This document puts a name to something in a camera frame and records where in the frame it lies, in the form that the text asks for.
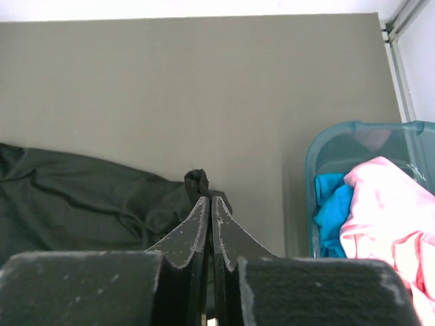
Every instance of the laundry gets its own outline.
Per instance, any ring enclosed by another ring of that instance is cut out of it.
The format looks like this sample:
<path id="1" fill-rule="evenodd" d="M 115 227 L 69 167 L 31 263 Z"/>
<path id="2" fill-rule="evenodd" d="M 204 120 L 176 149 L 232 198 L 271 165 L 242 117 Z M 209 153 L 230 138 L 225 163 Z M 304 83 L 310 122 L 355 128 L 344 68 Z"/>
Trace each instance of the laundry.
<path id="1" fill-rule="evenodd" d="M 208 186 L 203 170 L 172 182 L 104 160 L 0 143 L 0 266 L 24 251 L 145 250 L 201 196 L 224 197 Z"/>
<path id="2" fill-rule="evenodd" d="M 422 325 L 435 325 L 435 197 L 383 157 L 356 166 L 345 183 L 354 189 L 340 235 L 346 256 L 389 263 Z"/>
<path id="3" fill-rule="evenodd" d="M 344 183 L 343 173 L 328 173 L 315 178 L 320 210 L 314 220 L 319 226 L 322 257 L 346 257 L 340 243 L 340 228 L 349 215 L 353 189 Z"/>

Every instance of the black plastic piece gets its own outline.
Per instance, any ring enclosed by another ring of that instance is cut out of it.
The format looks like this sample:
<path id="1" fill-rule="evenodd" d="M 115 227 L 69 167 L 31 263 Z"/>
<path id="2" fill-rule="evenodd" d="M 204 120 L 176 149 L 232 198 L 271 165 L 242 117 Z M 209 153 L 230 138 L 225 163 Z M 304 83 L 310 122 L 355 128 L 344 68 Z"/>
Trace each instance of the black plastic piece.
<path id="1" fill-rule="evenodd" d="M 219 326 L 243 325 L 237 258 L 272 259 L 275 256 L 232 218 L 221 197 L 211 203 L 215 264 L 215 310 Z"/>
<path id="2" fill-rule="evenodd" d="M 244 326 L 418 326 L 411 297 L 383 261 L 239 259 Z"/>
<path id="3" fill-rule="evenodd" d="M 149 325 L 161 262 L 143 252 L 13 256 L 1 271 L 0 325 Z"/>
<path id="4" fill-rule="evenodd" d="M 201 197 L 189 217 L 147 251 L 164 254 L 152 325 L 205 326 L 209 200 Z"/>

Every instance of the translucent blue plastic bin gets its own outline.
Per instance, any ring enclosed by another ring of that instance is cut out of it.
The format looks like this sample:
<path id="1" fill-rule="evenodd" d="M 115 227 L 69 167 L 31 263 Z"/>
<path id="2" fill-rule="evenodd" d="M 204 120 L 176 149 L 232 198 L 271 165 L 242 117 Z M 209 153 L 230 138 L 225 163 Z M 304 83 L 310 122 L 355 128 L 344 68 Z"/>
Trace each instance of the translucent blue plastic bin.
<path id="1" fill-rule="evenodd" d="M 364 124 L 345 122 L 323 131 L 311 144 L 305 161 L 310 253 L 320 257 L 318 206 L 314 178 L 322 173 L 346 173 L 355 165 L 384 156 L 416 182 L 435 192 L 435 124 Z"/>

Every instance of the white wall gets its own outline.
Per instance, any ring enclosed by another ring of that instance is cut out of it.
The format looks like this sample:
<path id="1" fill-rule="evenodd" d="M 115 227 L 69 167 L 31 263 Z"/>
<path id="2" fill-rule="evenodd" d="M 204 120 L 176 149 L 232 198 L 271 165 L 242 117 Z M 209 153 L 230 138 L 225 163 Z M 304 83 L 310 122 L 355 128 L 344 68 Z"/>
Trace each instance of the white wall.
<path id="1" fill-rule="evenodd" d="M 431 0 L 398 40 L 417 120 L 435 122 L 435 1 Z"/>
<path id="2" fill-rule="evenodd" d="M 0 0 L 0 21 L 378 12 L 389 20 L 402 0 Z"/>

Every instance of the dark green fabric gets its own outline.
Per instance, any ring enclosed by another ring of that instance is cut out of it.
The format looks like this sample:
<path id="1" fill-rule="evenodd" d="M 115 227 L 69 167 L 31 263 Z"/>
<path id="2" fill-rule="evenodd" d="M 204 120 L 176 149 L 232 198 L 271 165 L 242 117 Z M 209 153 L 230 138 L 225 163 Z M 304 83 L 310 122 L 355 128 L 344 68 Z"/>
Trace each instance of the dark green fabric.
<path id="1" fill-rule="evenodd" d="M 0 264 L 23 251 L 142 250 L 168 234 L 201 196 L 185 182 L 104 160 L 0 144 Z"/>

